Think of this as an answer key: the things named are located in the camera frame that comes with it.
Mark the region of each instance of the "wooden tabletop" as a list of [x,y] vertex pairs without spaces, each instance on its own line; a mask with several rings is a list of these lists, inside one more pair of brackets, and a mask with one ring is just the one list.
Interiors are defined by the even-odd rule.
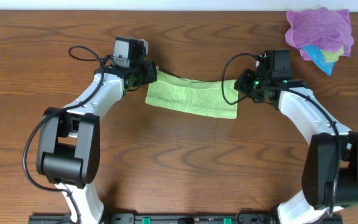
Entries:
[[[296,78],[341,123],[358,131],[358,13],[355,45],[329,77],[291,48]],[[284,12],[0,11],[0,223],[26,223],[33,213],[68,213],[60,193],[31,185],[22,169],[24,144],[49,106],[72,102],[93,79],[96,62],[68,56],[85,45],[111,54],[115,35],[149,41],[149,59],[164,72],[216,81],[233,55],[289,48]],[[228,70],[237,78],[249,58]],[[308,145],[270,105],[240,103],[234,120],[145,104],[147,86],[117,102],[101,123],[98,195],[109,212],[236,213],[270,210],[301,189]],[[35,171],[38,135],[29,151]],[[341,212],[358,223],[358,206]]]

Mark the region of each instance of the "white wall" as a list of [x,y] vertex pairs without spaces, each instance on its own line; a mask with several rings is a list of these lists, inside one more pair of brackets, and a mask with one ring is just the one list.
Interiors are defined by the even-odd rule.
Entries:
[[287,11],[321,6],[358,12],[358,0],[0,0],[0,9]]

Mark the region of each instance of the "folded cloth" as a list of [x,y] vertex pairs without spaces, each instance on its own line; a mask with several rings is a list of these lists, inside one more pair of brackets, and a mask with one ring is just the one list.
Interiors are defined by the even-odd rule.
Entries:
[[326,50],[321,50],[321,53],[323,53],[325,62],[337,62],[339,60],[339,56],[341,56],[344,51],[342,46],[338,52],[329,52]]
[[302,49],[307,45],[329,52],[344,48],[342,56],[350,56],[354,44],[349,10],[329,10],[325,7],[302,12],[288,11],[291,28],[285,34],[286,42],[300,50],[305,60],[311,60]]
[[[224,94],[229,101],[238,99],[234,82],[235,80],[224,81]],[[237,104],[228,105],[224,101],[221,82],[177,78],[160,71],[157,81],[149,84],[146,103],[214,118],[237,118]]]
[[308,45],[302,48],[313,60],[313,62],[327,75],[331,75],[335,62],[326,62],[321,50],[315,45]]

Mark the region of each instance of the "purple cloth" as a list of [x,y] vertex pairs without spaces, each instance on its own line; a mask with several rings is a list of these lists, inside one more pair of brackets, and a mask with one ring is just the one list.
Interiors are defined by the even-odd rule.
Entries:
[[285,34],[285,40],[300,51],[303,59],[311,60],[302,49],[307,45],[330,52],[338,52],[344,46],[342,56],[351,55],[354,39],[348,9],[334,11],[322,7],[302,12],[289,10],[287,19],[291,28]]

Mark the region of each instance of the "green cloth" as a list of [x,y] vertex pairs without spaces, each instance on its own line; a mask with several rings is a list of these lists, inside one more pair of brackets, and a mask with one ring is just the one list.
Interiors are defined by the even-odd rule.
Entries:
[[[235,80],[224,81],[224,95],[230,102],[238,99]],[[214,118],[237,118],[237,104],[228,105],[222,97],[221,82],[177,78],[158,71],[157,81],[149,84],[146,103],[166,109]]]
[[326,50],[321,50],[321,53],[323,53],[325,62],[336,62],[339,60],[339,56],[341,56],[344,53],[344,51],[343,51],[343,46],[342,46],[341,49],[339,49],[339,51],[336,53],[328,52]]

